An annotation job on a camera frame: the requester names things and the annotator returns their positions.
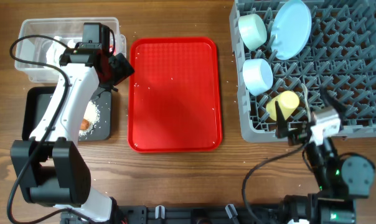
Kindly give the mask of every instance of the brown object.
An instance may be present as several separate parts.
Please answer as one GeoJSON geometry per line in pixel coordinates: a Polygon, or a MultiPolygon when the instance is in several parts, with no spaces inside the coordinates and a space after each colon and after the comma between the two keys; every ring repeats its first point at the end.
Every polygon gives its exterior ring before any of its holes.
{"type": "MultiPolygon", "coordinates": [[[[27,91],[37,86],[14,68],[8,54],[25,19],[114,16],[127,37],[128,49],[141,37],[206,36],[217,44],[223,118],[223,141],[218,149],[211,153],[134,152],[126,141],[128,82],[121,82],[119,93],[113,95],[111,138],[79,143],[78,150],[90,168],[92,185],[114,197],[119,205],[242,206],[245,174],[266,157],[292,150],[287,142],[253,144],[242,139],[235,102],[237,67],[228,24],[233,1],[2,1],[14,4],[0,4],[0,223],[9,223],[6,204],[16,179],[9,149],[15,139],[21,139],[27,91]]],[[[334,142],[339,153],[358,152],[376,163],[376,138],[334,142]]],[[[315,178],[300,154],[267,164],[247,183],[247,197],[252,203],[277,203],[285,195],[317,191],[315,178]]],[[[31,221],[52,211],[53,208],[25,203],[21,190],[17,190],[12,212],[19,221],[31,221]]],[[[376,223],[376,176],[371,197],[357,201],[357,215],[358,223],[376,223]]],[[[59,223],[60,215],[50,220],[59,223]]]]}
{"type": "Polygon", "coordinates": [[[85,131],[90,127],[90,122],[86,119],[83,119],[82,124],[80,125],[80,130],[85,131]]]}

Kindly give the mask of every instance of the clear plastic container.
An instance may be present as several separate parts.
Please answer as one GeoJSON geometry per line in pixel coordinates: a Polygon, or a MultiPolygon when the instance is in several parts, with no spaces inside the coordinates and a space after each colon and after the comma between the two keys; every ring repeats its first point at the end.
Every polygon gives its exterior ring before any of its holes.
{"type": "MultiPolygon", "coordinates": [[[[69,40],[75,43],[82,41],[83,24],[85,22],[100,22],[108,26],[115,33],[116,54],[126,55],[126,38],[120,34],[119,21],[115,17],[90,17],[90,18],[49,18],[27,19],[22,23],[19,38],[26,35],[40,34],[49,37],[61,37],[65,44],[69,40]]],[[[16,57],[47,63],[46,54],[54,41],[43,38],[30,38],[17,44],[16,57]]],[[[29,80],[34,83],[57,83],[59,72],[52,68],[29,65],[15,61],[15,68],[26,73],[29,80]]]]}

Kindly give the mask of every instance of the white cup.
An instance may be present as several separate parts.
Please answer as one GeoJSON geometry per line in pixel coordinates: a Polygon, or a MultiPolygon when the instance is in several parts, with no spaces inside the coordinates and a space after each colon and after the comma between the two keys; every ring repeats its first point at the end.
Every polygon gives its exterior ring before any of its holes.
{"type": "Polygon", "coordinates": [[[273,86],[273,72],[264,59],[250,59],[243,63],[243,81],[253,96],[258,96],[273,86]]]}
{"type": "Polygon", "coordinates": [[[243,43],[249,50],[256,50],[267,41],[267,30],[257,14],[239,17],[238,26],[243,43]]]}

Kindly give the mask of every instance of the gray dish rack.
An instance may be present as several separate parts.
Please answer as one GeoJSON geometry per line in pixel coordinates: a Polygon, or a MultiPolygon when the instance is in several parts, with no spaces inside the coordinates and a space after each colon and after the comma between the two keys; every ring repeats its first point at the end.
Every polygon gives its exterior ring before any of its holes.
{"type": "Polygon", "coordinates": [[[287,1],[234,0],[230,13],[232,50],[238,72],[238,106],[242,137],[248,142],[285,141],[275,137],[276,123],[265,110],[267,102],[285,90],[300,97],[299,108],[288,118],[296,128],[307,120],[301,84],[309,90],[310,108],[324,106],[319,87],[347,105],[344,130],[348,138],[376,137],[376,0],[304,0],[313,19],[308,43],[299,55],[278,60],[271,51],[273,20],[287,1]],[[240,16],[258,14],[268,40],[257,51],[248,50],[240,37],[240,16]],[[242,77],[245,60],[263,58],[274,74],[273,87],[253,96],[242,77]]]}

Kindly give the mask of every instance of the red object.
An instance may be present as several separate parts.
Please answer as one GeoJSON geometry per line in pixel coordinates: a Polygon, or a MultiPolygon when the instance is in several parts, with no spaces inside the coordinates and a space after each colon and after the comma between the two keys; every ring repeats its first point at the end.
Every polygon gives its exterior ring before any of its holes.
{"type": "Polygon", "coordinates": [[[211,151],[222,140],[217,48],[206,37],[131,46],[128,143],[137,152],[211,151]]]}

